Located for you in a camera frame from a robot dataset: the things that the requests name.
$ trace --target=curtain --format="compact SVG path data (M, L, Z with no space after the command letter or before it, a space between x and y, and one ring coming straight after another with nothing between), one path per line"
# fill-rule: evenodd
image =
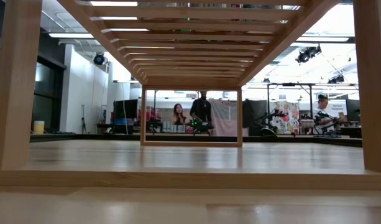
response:
M209 100L214 136L237 136L237 102Z

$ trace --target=poster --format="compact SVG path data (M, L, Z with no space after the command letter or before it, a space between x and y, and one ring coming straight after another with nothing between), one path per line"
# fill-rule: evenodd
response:
M299 130L299 103L290 103L288 101L270 102L271 113L280 110L288 116L273 117L270 121L272 126L277 127L277 134L298 133Z

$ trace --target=white wall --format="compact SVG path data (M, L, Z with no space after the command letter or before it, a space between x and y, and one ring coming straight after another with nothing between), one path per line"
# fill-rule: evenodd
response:
M81 134L81 105L85 106L87 132L96 134L102 120L102 105L107 103L108 74L66 45L60 131Z
M130 83L114 83L114 80L127 81L131 79L131 73L121 65L114 57L107 55L109 59L109 88L107 97L106 123L110 123L113 102L117 100L129 100Z

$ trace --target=dark window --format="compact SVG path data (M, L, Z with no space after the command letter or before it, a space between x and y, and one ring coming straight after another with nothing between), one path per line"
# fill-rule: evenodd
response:
M37 63L32 122L44 121L46 132L59 131L62 73Z

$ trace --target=tripod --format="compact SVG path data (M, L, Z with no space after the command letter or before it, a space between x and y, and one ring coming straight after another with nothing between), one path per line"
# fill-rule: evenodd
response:
M82 133L84 134L84 131L85 131L85 134L86 134L86 126L85 126L85 119L84 119L84 109L85 109L85 105L81 105L81 122L83 123L83 130L82 130Z

